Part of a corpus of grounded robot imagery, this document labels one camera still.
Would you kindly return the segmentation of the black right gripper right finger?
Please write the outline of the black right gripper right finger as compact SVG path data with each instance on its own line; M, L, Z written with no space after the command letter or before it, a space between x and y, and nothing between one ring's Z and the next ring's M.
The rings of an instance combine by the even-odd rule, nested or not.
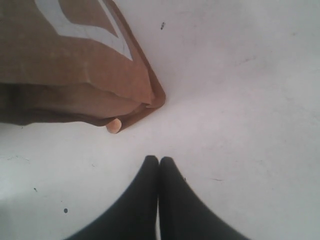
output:
M174 160L159 164L158 205L163 240L246 240L214 214L186 183Z

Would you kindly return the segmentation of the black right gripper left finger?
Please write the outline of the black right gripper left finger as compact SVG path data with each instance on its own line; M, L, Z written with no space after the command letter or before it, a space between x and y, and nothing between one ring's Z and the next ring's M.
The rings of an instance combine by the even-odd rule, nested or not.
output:
M70 240L155 240L159 160L145 157L137 175L114 204Z

